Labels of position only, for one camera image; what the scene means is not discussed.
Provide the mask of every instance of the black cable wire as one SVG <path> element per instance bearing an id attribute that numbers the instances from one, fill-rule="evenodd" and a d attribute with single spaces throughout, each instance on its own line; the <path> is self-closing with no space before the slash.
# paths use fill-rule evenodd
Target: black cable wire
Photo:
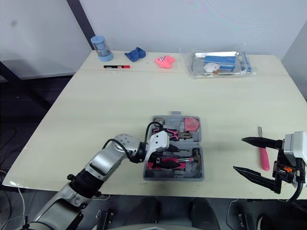
<path id="1" fill-rule="evenodd" d="M 1 147 L 0 147 L 0 150 L 3 149 L 4 146 L 6 146 L 15 136 L 16 136 L 16 133 L 17 133 L 17 129 L 12 127 L 10 129 L 13 129 L 14 130 L 14 133 L 13 133 L 13 136 L 7 141 L 5 142 Z"/>
<path id="2" fill-rule="evenodd" d="M 104 144 L 104 146 L 102 147 L 102 149 L 106 148 L 107 144 L 110 142 L 110 141 L 113 141 L 115 143 L 117 143 L 125 152 L 125 154 L 127 155 L 127 158 L 129 159 L 129 161 L 131 161 L 131 157 L 127 151 L 127 149 L 118 141 L 118 140 L 115 140 L 115 139 L 109 139 L 106 141 L 106 143 Z"/>
<path id="3" fill-rule="evenodd" d="M 304 183 L 302 181 L 297 182 L 296 191 L 293 194 L 293 196 L 290 199 L 287 200 L 287 202 L 293 203 L 293 201 L 295 201 L 299 197 L 299 195 L 302 192 L 303 185 L 304 185 Z"/>
<path id="4" fill-rule="evenodd" d="M 307 209 L 304 208 L 303 206 L 301 206 L 301 205 L 299 205 L 299 204 L 297 204 L 295 202 L 291 202 L 290 204 L 294 205 L 294 207 L 296 207 L 297 209 L 301 210 L 302 212 L 307 213 Z"/>
<path id="5" fill-rule="evenodd" d="M 7 225 L 8 220 L 10 219 L 10 217 L 11 217 L 11 215 L 12 215 L 12 204 L 11 204 L 11 201 L 10 201 L 9 195 L 7 194 L 7 192 L 6 192 L 6 191 L 4 191 L 4 193 L 5 193 L 5 195 L 6 195 L 7 199 L 8 199 L 8 202 L 9 202 L 10 212 L 9 212 L 8 218 L 7 218 L 7 220 L 5 221 L 4 225 L 2 226 L 1 230 L 3 230 L 3 229 L 4 229 L 4 227 Z"/>
<path id="6" fill-rule="evenodd" d="M 146 143 L 147 143 L 147 135 L 148 135 L 148 130 L 150 128 L 151 125 L 156 124 L 159 125 L 160 128 L 163 128 L 163 125 L 157 121 L 153 121 L 151 123 L 148 124 L 147 128 L 146 128 L 146 133 L 145 133 L 145 140 L 144 140 L 144 152 L 146 152 Z"/>
<path id="7" fill-rule="evenodd" d="M 24 144 L 22 144 L 22 145 L 20 145 L 19 147 L 17 147 L 17 148 L 15 148 L 15 149 L 13 149 L 8 155 L 6 155 L 4 158 L 3 158 L 3 160 L 0 162 L 0 166 L 5 162 L 5 160 L 12 154 L 12 153 L 14 153 L 14 152 L 21 152 L 21 147 L 23 148 L 25 145 L 26 145 L 26 143 L 24 143 Z"/>

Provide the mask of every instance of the screwdriver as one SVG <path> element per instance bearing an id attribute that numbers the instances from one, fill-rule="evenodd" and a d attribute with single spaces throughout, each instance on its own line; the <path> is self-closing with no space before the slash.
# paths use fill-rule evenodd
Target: screwdriver
<path id="1" fill-rule="evenodd" d="M 258 126 L 258 132 L 259 132 L 259 137 L 262 137 L 262 128 Z M 262 169 L 265 171 L 270 170 L 270 163 L 269 163 L 269 157 L 267 150 L 265 148 L 259 148 L 260 149 L 260 162 Z"/>

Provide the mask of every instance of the plastic bag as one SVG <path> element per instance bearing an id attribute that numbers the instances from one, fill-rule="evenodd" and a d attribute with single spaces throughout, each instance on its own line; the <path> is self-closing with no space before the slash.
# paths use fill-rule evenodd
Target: plastic bag
<path id="1" fill-rule="evenodd" d="M 235 51 L 236 47 L 221 51 L 180 50 L 180 60 L 185 72 L 192 79 L 233 78 L 256 75 L 246 52 Z"/>

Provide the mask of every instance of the blue cloth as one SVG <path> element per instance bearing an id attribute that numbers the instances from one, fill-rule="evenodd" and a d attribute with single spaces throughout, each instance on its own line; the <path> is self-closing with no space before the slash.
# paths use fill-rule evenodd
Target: blue cloth
<path id="1" fill-rule="evenodd" d="M 134 62 L 146 56 L 146 52 L 139 47 L 136 47 L 135 50 L 125 53 L 125 55 L 130 59 L 130 61 Z"/>
<path id="2" fill-rule="evenodd" d="M 219 64 L 221 69 L 234 69 L 236 64 L 236 57 L 206 56 L 205 64 L 208 64 L 210 62 Z"/>

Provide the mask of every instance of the pink handle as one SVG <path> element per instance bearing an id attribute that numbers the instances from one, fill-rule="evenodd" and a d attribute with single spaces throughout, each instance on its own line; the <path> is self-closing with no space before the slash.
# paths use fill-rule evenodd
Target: pink handle
<path id="1" fill-rule="evenodd" d="M 178 134 L 178 130 L 169 129 L 169 128 L 167 128 L 166 130 L 167 130 L 169 133 L 172 133 L 173 135 L 177 135 L 177 134 Z"/>
<path id="2" fill-rule="evenodd" d="M 260 148 L 260 161 L 263 170 L 270 170 L 269 157 L 265 148 Z"/>

